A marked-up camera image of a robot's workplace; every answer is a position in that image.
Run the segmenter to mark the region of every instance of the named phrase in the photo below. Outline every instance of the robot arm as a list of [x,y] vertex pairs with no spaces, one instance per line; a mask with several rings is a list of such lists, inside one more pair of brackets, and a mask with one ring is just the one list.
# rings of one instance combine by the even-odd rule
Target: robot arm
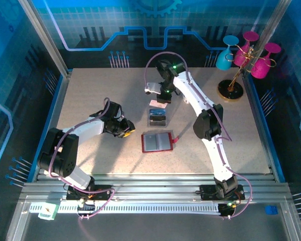
[[148,83],[145,92],[147,94],[157,93],[158,102],[170,103],[172,93],[177,88],[191,104],[197,116],[193,130],[209,153],[214,169],[217,196],[220,199],[224,198],[237,189],[238,183],[236,176],[226,168],[230,168],[230,166],[223,148],[221,126],[211,110],[212,107],[222,120],[223,107],[220,104],[215,105],[202,92],[190,73],[190,82],[188,81],[183,64],[171,65],[169,61],[165,60],[160,61],[156,68],[164,82]]
[[[43,143],[38,166],[46,171],[49,170],[53,153],[60,139],[67,131],[74,129],[63,140],[62,146],[55,157],[52,173],[81,190],[94,191],[93,177],[87,175],[76,166],[78,146],[93,136],[102,133],[109,133],[115,137],[124,138],[135,130],[134,124],[124,118],[124,113],[119,104],[110,101],[108,110],[105,110],[106,107],[104,111],[101,110],[92,114],[87,119],[87,123],[79,124],[78,127],[74,126],[63,130],[51,128]],[[105,112],[104,115],[96,119],[101,112]]]

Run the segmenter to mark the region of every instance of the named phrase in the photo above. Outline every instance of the speckled tabletop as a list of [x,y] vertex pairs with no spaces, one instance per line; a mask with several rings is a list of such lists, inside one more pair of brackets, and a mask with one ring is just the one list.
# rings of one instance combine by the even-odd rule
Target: speckled tabletop
[[[166,107],[167,128],[147,127],[149,102],[156,96],[144,93],[143,71],[143,68],[73,70],[58,128],[73,126],[103,109],[105,97],[121,104],[125,117],[136,127],[124,139],[101,134],[83,143],[78,148],[77,165],[88,174],[213,173],[208,152],[193,132],[194,110],[181,96],[173,95],[172,104]],[[237,68],[226,72],[217,68],[190,68],[203,92],[224,108],[223,123],[233,139],[224,141],[224,148],[232,169],[239,173],[269,173],[246,93],[236,102],[225,102],[217,94],[219,81],[232,78],[236,71]],[[149,82],[162,80],[154,68],[147,71],[147,76]],[[141,134],[165,131],[180,136],[173,151],[141,152]]]

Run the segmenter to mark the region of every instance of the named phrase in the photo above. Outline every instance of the enclosure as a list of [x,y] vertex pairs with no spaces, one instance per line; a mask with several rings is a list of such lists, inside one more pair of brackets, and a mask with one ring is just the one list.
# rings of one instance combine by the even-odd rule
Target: enclosure
[[[144,81],[148,61],[163,51],[181,55],[194,84],[223,106],[228,163],[252,184],[239,218],[205,215],[216,216],[221,203],[196,194],[215,184],[215,160],[194,133],[198,114],[182,89],[165,107],[164,127],[148,122],[156,95],[145,94],[146,81],[163,81],[158,60],[181,62],[159,55]],[[245,64],[237,63],[239,51]],[[258,72],[262,65],[267,70]],[[66,200],[68,185],[37,161],[48,130],[85,121],[104,109],[105,97],[122,106],[135,131],[78,147],[77,167],[115,188],[99,215],[80,220],[77,203]],[[144,153],[141,135],[163,132],[178,138],[173,150]],[[245,200],[237,212],[250,195],[250,184],[240,176],[238,183]],[[44,203],[59,205],[54,220],[38,218]],[[0,1],[0,240],[239,235],[301,240],[301,1]]]

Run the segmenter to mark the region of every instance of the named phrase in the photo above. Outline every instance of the gear graphic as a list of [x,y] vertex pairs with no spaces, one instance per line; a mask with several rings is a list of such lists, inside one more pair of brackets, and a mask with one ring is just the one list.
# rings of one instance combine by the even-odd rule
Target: gear graphic
[[181,4],[181,0],[131,0],[135,10],[147,17],[157,16],[164,17],[165,14],[171,14],[172,10],[177,9],[177,4]]
[[0,0],[0,13],[8,23],[17,20],[20,14],[18,0]]

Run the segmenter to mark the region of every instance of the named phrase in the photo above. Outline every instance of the black round base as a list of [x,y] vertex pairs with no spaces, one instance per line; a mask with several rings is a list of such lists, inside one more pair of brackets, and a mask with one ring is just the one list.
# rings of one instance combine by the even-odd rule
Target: black round base
[[220,96],[226,100],[237,100],[242,97],[244,91],[242,86],[235,82],[233,91],[229,91],[229,85],[232,82],[230,79],[222,80],[217,86]]

